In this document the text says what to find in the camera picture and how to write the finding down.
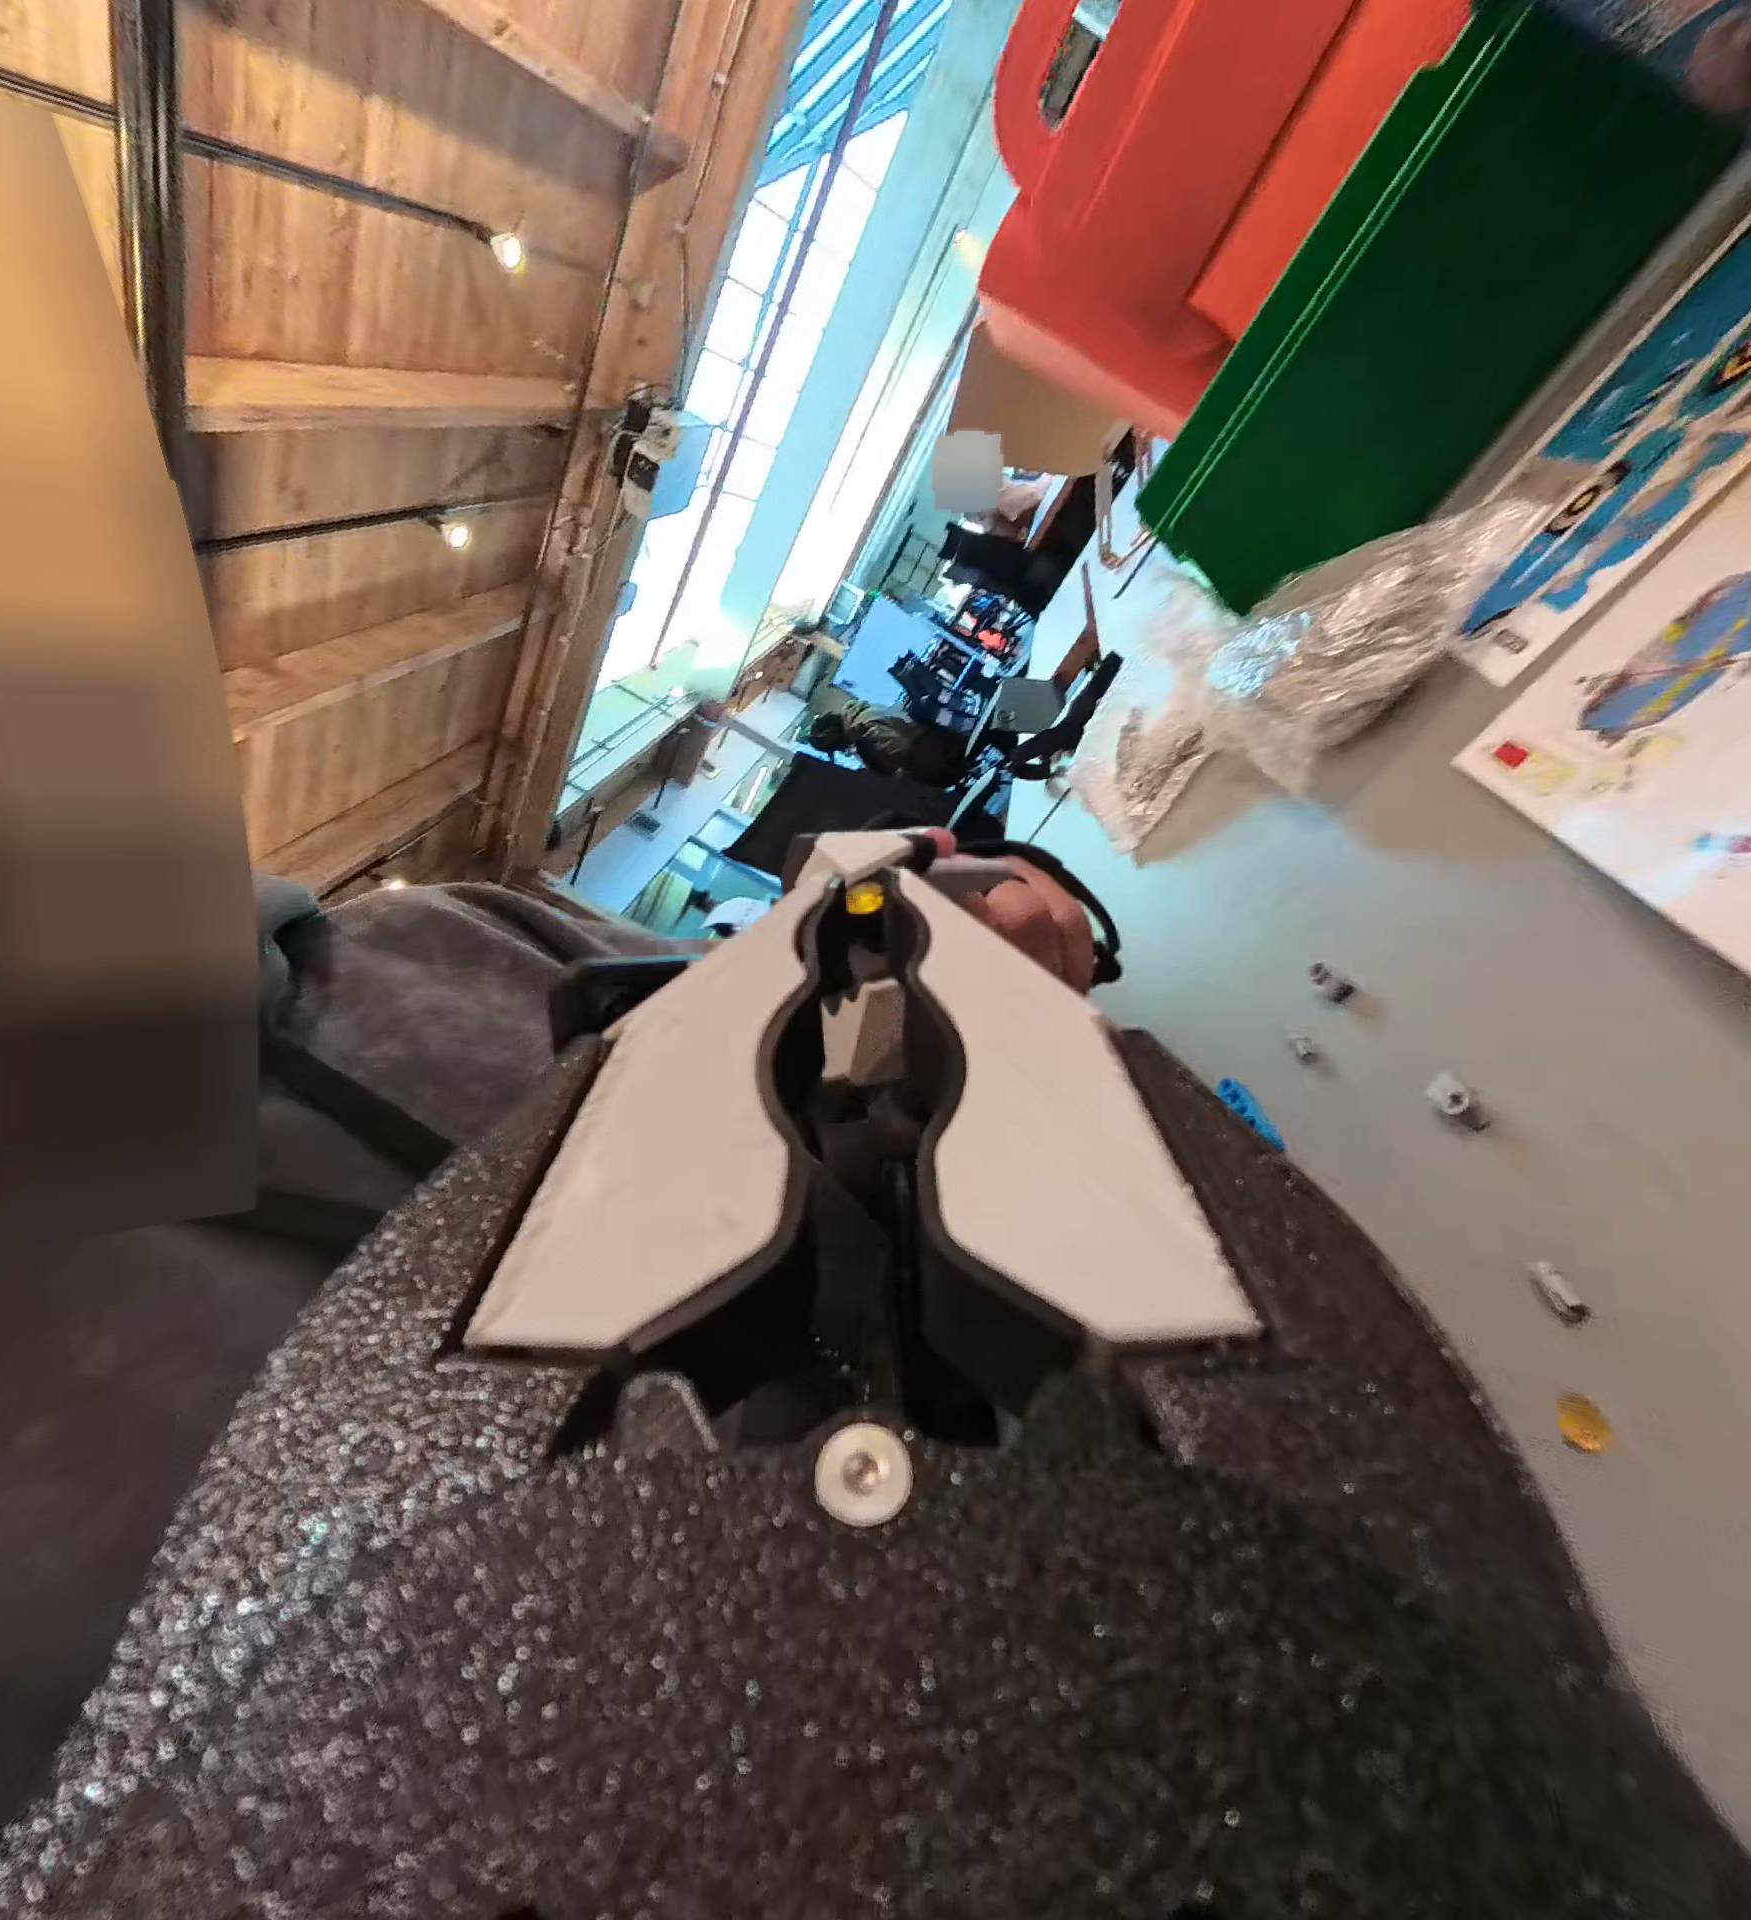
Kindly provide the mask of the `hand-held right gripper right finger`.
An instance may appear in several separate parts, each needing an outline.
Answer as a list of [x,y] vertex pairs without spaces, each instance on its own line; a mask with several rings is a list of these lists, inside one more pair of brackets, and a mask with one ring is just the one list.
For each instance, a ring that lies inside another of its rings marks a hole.
[[923,875],[900,875],[897,900],[926,936],[912,981],[956,1034],[956,1107],[929,1147],[953,1250],[1109,1350],[1258,1336],[1092,1003]]

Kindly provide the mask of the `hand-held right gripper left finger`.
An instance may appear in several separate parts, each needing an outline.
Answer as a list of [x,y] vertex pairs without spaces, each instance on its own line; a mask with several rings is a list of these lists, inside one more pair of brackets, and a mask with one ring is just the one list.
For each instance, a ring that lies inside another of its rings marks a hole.
[[772,1054],[814,1003],[804,877],[609,1034],[573,1123],[468,1316],[468,1351],[644,1354],[789,1253],[811,1176]]

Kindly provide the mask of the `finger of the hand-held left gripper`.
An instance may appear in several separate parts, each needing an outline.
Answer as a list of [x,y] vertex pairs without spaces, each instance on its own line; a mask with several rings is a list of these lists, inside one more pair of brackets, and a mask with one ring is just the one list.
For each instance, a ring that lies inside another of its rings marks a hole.
[[887,871],[923,875],[956,853],[950,829],[815,833],[792,840],[792,890],[806,880],[859,885]]
[[868,976],[819,998],[821,1081],[887,1087],[907,1076],[907,993],[896,976]]

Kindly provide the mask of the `instruction booklet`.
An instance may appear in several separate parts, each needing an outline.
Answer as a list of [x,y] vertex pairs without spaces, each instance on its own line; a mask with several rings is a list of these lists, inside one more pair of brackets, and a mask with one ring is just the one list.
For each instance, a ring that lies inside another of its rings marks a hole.
[[1452,766],[1751,976],[1751,468]]

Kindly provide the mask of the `clear plastic bag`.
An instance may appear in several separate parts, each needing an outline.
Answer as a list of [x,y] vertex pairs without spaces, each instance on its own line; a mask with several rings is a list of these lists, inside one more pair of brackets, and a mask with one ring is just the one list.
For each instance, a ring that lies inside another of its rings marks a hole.
[[1537,523],[1521,493],[1366,539],[1281,583],[1213,645],[1204,738],[1304,790],[1462,635],[1463,610]]
[[1098,604],[1113,679],[1068,763],[1071,800],[1143,861],[1203,780],[1270,790],[1267,627],[1176,567]]

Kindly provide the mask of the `ceiling mounted device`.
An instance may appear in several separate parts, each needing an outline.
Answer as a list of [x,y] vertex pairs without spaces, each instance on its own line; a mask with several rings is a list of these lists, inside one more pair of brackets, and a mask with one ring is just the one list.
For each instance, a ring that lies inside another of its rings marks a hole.
[[633,391],[623,400],[609,474],[617,506],[633,519],[647,519],[661,468],[671,465],[683,444],[683,408],[674,400]]

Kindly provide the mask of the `tan board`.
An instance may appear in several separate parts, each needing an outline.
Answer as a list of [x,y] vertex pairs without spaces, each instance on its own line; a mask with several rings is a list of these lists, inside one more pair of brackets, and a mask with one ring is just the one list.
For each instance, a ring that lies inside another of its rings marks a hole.
[[1092,476],[1121,444],[1160,448],[1143,425],[1118,420],[1098,400],[1028,371],[990,339],[984,317],[967,336],[946,435],[998,438],[1003,465],[1052,476]]

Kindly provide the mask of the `orange plastic carry case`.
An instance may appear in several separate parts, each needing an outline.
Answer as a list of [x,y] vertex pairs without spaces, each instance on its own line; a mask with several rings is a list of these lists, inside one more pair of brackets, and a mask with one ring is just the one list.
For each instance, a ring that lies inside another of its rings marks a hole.
[[1022,3],[978,306],[1015,367],[1173,438],[1470,3]]

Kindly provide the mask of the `green plastic bin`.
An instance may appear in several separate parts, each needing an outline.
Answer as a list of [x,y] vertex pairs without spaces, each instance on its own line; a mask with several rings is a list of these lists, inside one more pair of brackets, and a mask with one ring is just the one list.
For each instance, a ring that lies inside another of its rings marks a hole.
[[1231,610],[1419,523],[1740,147],[1649,57],[1484,3],[1406,82],[1136,492]]

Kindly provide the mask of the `blue sticker sheet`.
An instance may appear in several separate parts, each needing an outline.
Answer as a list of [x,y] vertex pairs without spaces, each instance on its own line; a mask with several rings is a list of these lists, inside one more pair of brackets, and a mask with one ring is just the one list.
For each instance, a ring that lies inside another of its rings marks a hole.
[[1751,211],[1499,492],[1537,513],[1463,610],[1459,658],[1511,685],[1749,465]]

